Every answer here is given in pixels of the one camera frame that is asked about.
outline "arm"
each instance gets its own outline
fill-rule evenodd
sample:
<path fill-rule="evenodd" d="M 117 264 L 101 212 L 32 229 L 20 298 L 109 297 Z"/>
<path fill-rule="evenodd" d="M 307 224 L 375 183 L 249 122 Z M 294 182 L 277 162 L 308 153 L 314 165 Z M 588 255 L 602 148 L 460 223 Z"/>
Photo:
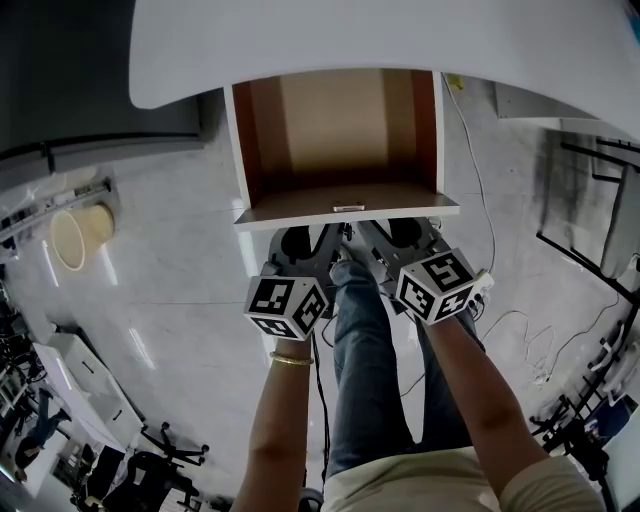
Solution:
<path fill-rule="evenodd" d="M 425 327 L 480 465 L 500 496 L 520 471 L 549 456 L 529 433 L 509 385 L 458 320 Z"/>
<path fill-rule="evenodd" d="M 278 340 L 276 353 L 309 359 L 309 342 Z M 309 366 L 273 361 L 253 421 L 247 471 L 232 511 L 297 511 L 307 458 Z"/>

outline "leg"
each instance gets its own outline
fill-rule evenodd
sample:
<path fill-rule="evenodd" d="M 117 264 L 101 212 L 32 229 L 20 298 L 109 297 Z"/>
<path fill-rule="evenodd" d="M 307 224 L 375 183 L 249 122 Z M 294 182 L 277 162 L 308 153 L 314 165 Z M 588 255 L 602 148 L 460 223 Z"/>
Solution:
<path fill-rule="evenodd" d="M 457 318 L 467 333 L 478 341 L 469 310 L 463 311 Z M 417 327 L 424 358 L 425 396 L 422 441 L 416 445 L 415 451 L 420 453 L 471 446 L 469 432 L 451 396 L 429 337 L 422 323 L 418 322 Z"/>
<path fill-rule="evenodd" d="M 391 328 L 378 285 L 359 263 L 339 262 L 331 277 L 339 306 L 333 349 L 338 404 L 328 476 L 413 445 L 405 423 Z"/>
<path fill-rule="evenodd" d="M 29 433 L 40 445 L 44 447 L 45 443 L 53 436 L 60 422 L 65 421 L 68 416 L 62 409 L 57 414 L 49 418 L 49 394 L 40 388 L 40 403 L 38 404 L 38 422 Z"/>

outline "beige bucket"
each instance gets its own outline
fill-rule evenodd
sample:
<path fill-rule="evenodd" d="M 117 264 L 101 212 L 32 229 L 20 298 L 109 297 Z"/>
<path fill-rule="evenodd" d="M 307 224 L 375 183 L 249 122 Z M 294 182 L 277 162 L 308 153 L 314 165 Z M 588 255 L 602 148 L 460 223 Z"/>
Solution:
<path fill-rule="evenodd" d="M 69 270 L 80 270 L 112 236 L 113 217 L 103 205 L 60 211 L 51 219 L 53 249 Z"/>

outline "desk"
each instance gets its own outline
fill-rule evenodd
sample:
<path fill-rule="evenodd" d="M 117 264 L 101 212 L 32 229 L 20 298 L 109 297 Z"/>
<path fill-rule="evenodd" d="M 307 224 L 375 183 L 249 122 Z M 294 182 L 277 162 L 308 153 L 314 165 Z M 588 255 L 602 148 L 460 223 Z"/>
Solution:
<path fill-rule="evenodd" d="M 156 108 L 328 68 L 455 72 L 566 103 L 640 139 L 640 46 L 603 0 L 138 0 L 129 90 Z"/>
<path fill-rule="evenodd" d="M 34 348 L 72 418 L 95 441 L 126 452 L 143 423 L 109 370 L 73 334 L 56 333 Z"/>

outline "white tile floor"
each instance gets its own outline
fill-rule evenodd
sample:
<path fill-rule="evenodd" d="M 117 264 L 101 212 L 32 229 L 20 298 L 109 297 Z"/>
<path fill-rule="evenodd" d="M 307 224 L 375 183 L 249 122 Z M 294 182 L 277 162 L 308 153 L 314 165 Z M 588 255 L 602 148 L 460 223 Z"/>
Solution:
<path fill-rule="evenodd" d="M 562 344 L 589 327 L 616 296 L 535 238 L 544 203 L 542 169 L 556 162 L 555 152 L 544 148 L 545 133 L 498 121 L 490 84 L 465 82 L 464 91 L 455 94 L 471 131 L 497 235 L 496 286 L 477 328 L 483 338 L 503 313 L 517 309 L 529 315 L 528 359 L 523 341 L 527 321 L 519 314 L 509 315 L 484 338 L 489 355 L 529 415 L 561 389 L 571 391 L 572 378 L 625 303 L 620 300 L 591 333 L 576 338 L 562 352 L 551 380 L 544 382 L 541 376 L 549 372 Z M 445 187 L 460 203 L 461 214 L 443 220 L 443 233 L 475 269 L 488 268 L 489 224 L 462 124 L 448 97 L 445 115 Z M 562 185 L 563 167 L 551 167 L 554 180 Z M 150 424 L 169 421 L 179 436 L 211 446 L 206 466 L 189 471 L 196 486 L 207 493 L 234 494 L 267 371 L 264 340 L 242 317 L 242 306 L 248 276 L 262 265 L 270 233 L 240 236 L 232 227 L 241 203 L 224 121 L 202 152 L 118 162 L 107 171 L 115 177 L 120 204 L 117 231 L 106 251 L 79 273 L 65 271 L 51 252 L 56 287 L 41 241 L 34 240 L 23 248 L 20 260 L 7 267 L 10 290 L 40 341 L 47 340 L 49 321 L 81 326 Z M 576 246 L 588 249 L 598 261 L 593 252 L 602 246 L 615 189 L 580 179 Z M 47 183 L 41 193 L 56 186 L 64 184 Z M 547 230 L 556 238 L 567 234 L 568 190 L 552 187 Z M 422 373 L 419 347 L 406 317 L 391 320 L 400 388 L 405 391 Z M 534 338 L 547 326 L 552 328 Z M 332 339 L 333 326 L 327 334 Z M 331 351 L 322 343 L 320 351 L 333 418 L 337 391 Z M 532 368 L 536 363 L 539 369 Z M 403 399 L 416 436 L 422 398 L 422 387 L 416 386 Z M 315 487 L 320 486 L 322 448 L 322 408 L 313 376 L 308 469 Z"/>

